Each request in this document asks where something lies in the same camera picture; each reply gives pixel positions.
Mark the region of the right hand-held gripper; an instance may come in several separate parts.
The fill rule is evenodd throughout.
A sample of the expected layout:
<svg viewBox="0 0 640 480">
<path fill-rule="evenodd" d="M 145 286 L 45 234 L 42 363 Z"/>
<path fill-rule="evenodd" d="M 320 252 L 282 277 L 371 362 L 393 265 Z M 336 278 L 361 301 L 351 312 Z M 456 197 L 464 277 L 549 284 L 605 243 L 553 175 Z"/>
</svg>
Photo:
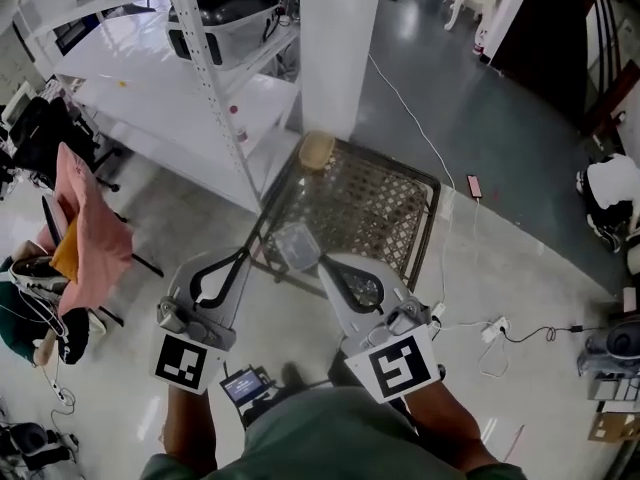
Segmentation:
<svg viewBox="0 0 640 480">
<path fill-rule="evenodd" d="M 344 334 L 350 336 L 343 341 L 346 365 L 377 402 L 443 380 L 445 369 L 433 351 L 430 311 L 416 299 L 404 300 L 409 289 L 387 263 L 328 254 L 319 260 L 318 275 Z"/>
</svg>

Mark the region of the person's right forearm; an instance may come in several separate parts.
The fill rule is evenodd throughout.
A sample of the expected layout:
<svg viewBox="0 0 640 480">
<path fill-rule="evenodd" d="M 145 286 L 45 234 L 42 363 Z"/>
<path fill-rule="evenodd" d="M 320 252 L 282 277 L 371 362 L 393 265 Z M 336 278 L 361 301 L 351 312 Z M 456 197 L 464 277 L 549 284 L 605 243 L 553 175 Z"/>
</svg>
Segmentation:
<svg viewBox="0 0 640 480">
<path fill-rule="evenodd" d="M 442 461 L 464 473 L 499 463 L 485 447 L 475 418 L 443 382 L 413 391 L 405 401 L 419 435 Z"/>
</svg>

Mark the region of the black-legged chair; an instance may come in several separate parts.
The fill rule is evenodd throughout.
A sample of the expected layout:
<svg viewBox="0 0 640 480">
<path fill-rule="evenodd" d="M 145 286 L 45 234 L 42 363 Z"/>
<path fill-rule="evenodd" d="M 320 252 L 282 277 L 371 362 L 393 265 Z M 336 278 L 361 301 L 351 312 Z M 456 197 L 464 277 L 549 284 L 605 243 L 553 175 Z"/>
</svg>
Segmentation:
<svg viewBox="0 0 640 480">
<path fill-rule="evenodd" d="M 165 277 L 164 271 L 160 267 L 150 263 L 149 261 L 147 261 L 137 253 L 133 253 L 131 255 L 131 261 L 132 261 L 131 265 L 137 264 L 161 279 Z M 109 289 L 107 298 L 110 298 L 119 289 L 120 284 L 125 279 L 125 277 L 126 277 L 126 274 L 122 274 L 119 277 L 119 279 L 115 282 L 115 284 Z M 90 310 L 90 313 L 100 321 L 102 321 L 102 317 L 105 317 L 108 321 L 115 323 L 118 327 L 120 328 L 125 327 L 124 319 L 118 314 L 109 310 L 104 304 L 99 305 L 96 310 L 94 309 Z"/>
</svg>

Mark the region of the dark wicker glass-top table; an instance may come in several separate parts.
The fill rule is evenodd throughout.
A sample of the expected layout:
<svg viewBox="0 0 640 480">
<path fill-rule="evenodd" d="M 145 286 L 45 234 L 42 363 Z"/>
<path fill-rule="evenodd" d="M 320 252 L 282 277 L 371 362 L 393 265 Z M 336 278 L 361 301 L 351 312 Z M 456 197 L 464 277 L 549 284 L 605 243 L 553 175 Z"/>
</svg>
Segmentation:
<svg viewBox="0 0 640 480">
<path fill-rule="evenodd" d="M 254 267 L 321 295 L 316 274 L 292 271 L 275 243 L 283 226 L 302 222 L 321 251 L 383 261 L 415 289 L 440 195 L 435 177 L 357 144 L 337 141 L 318 171 L 293 151 L 270 184 L 246 245 Z"/>
</svg>

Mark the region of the small screen device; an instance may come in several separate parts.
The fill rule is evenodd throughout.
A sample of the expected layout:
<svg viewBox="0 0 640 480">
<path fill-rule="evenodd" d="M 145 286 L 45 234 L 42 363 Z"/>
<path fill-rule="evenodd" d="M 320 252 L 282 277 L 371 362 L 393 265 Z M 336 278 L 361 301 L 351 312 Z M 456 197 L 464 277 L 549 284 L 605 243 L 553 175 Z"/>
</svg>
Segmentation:
<svg viewBox="0 0 640 480">
<path fill-rule="evenodd" d="M 249 365 L 228 375 L 220 386 L 234 407 L 241 409 L 267 394 L 275 387 L 275 381 L 262 366 L 254 368 Z"/>
</svg>

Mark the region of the pink cloth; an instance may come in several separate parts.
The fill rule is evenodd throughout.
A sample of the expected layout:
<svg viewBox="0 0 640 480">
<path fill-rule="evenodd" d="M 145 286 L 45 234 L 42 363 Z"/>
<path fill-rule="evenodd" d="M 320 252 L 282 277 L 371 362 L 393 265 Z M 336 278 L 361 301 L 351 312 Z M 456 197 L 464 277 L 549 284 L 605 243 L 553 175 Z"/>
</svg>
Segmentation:
<svg viewBox="0 0 640 480">
<path fill-rule="evenodd" d="M 66 145 L 57 154 L 54 197 L 69 224 L 77 218 L 78 279 L 69 280 L 59 308 L 96 309 L 131 266 L 132 233 L 106 204 L 88 165 Z"/>
</svg>

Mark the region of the person's green shirt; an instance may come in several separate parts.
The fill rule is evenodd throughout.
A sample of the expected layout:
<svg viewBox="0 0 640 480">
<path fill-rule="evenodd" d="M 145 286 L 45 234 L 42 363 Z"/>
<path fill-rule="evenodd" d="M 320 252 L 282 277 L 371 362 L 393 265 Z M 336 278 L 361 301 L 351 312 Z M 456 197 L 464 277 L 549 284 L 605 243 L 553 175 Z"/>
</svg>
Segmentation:
<svg viewBox="0 0 640 480">
<path fill-rule="evenodd" d="M 361 388 L 315 389 L 268 410 L 246 432 L 239 459 L 196 473 L 167 454 L 152 456 L 140 480 L 527 480 L 517 466 L 468 473 L 420 445 L 393 408 Z"/>
</svg>

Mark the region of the orange cushion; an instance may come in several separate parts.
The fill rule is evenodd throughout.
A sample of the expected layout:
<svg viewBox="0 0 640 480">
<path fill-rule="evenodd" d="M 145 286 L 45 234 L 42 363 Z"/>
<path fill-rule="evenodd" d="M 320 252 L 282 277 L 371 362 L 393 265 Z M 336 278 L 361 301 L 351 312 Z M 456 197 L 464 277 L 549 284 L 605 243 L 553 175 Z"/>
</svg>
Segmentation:
<svg viewBox="0 0 640 480">
<path fill-rule="evenodd" d="M 49 265 L 71 282 L 77 282 L 79 269 L 77 218 L 74 218 L 69 224 L 67 232 L 57 246 Z"/>
</svg>

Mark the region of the small tan woven basket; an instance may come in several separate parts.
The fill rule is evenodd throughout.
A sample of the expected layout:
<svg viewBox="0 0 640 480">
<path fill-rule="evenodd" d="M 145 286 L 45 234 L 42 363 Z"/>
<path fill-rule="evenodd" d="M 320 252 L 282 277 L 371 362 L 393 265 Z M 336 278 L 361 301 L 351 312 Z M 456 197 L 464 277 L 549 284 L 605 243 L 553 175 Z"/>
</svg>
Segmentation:
<svg viewBox="0 0 640 480">
<path fill-rule="evenodd" d="M 307 169 L 319 171 L 328 163 L 335 146 L 335 137 L 323 131 L 309 131 L 299 150 L 300 164 Z"/>
</svg>

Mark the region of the white black device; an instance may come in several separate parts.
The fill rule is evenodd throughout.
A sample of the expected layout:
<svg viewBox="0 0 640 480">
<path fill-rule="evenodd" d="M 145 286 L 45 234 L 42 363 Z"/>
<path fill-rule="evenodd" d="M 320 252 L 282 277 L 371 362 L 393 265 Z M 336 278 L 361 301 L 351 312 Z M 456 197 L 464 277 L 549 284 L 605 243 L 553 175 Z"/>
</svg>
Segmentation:
<svg viewBox="0 0 640 480">
<path fill-rule="evenodd" d="M 50 265 L 51 256 L 38 256 L 14 262 L 8 272 L 12 281 L 24 289 L 41 289 L 61 295 L 69 279 Z"/>
</svg>

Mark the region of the black office chair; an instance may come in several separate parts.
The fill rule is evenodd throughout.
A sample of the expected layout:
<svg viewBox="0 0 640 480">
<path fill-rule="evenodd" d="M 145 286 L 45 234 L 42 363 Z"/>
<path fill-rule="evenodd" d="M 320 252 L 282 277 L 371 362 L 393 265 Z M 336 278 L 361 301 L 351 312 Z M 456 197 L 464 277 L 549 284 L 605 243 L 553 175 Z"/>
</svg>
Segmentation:
<svg viewBox="0 0 640 480">
<path fill-rule="evenodd" d="M 61 144 L 79 156 L 95 173 L 110 157 L 120 157 L 122 150 L 112 147 L 100 157 L 100 144 L 82 117 L 74 119 L 61 97 L 51 102 L 32 99 L 9 131 L 16 150 L 12 160 L 17 168 L 34 175 L 48 189 L 55 188 L 57 154 Z"/>
</svg>

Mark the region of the black round device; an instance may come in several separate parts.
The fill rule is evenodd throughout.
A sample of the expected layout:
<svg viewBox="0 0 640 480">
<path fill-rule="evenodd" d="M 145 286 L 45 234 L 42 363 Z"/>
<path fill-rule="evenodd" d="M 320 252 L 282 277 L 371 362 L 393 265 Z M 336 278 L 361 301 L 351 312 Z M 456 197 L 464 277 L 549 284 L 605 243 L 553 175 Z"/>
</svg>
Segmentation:
<svg viewBox="0 0 640 480">
<path fill-rule="evenodd" d="M 61 436 L 39 424 L 0 424 L 0 459 L 17 460 L 30 472 L 65 461 L 75 461 L 74 452 Z"/>
</svg>

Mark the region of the white grey appliance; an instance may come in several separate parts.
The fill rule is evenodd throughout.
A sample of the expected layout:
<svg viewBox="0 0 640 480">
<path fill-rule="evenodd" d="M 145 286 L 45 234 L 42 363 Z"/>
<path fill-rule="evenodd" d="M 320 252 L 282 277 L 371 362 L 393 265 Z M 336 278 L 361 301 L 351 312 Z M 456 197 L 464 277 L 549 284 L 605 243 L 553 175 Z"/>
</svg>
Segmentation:
<svg viewBox="0 0 640 480">
<path fill-rule="evenodd" d="M 591 334 L 577 359 L 580 374 L 640 376 L 640 317 L 612 322 Z"/>
</svg>

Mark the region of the cardboard box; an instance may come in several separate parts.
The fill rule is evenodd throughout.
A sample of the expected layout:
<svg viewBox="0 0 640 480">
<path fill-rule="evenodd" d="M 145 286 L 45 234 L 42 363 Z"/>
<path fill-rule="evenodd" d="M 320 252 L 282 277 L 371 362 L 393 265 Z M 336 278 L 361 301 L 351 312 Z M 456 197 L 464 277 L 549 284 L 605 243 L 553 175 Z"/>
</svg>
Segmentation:
<svg viewBox="0 0 640 480">
<path fill-rule="evenodd" d="M 617 444 L 640 440 L 640 413 L 597 413 L 588 439 Z"/>
</svg>

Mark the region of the black white appliance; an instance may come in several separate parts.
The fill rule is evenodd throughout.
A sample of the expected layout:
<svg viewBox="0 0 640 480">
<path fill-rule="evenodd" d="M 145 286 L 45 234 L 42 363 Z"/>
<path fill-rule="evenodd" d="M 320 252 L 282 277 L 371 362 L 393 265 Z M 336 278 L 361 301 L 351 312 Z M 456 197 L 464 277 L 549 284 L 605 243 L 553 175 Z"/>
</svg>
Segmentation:
<svg viewBox="0 0 640 480">
<path fill-rule="evenodd" d="M 231 70 L 272 38 L 281 0 L 196 0 L 213 65 Z"/>
</svg>

